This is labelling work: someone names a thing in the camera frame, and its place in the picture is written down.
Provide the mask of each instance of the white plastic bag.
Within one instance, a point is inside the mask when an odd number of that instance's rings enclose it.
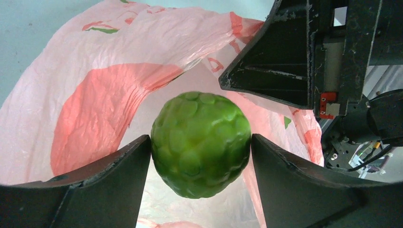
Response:
[[[46,181],[96,161],[149,134],[162,105],[191,90],[225,95],[244,111],[253,133],[323,165],[311,111],[218,85],[217,77],[262,24],[235,13],[125,0],[105,0],[74,17],[0,110],[0,183]],[[251,160],[243,178],[197,200],[177,196],[150,164],[138,224],[266,227]]]

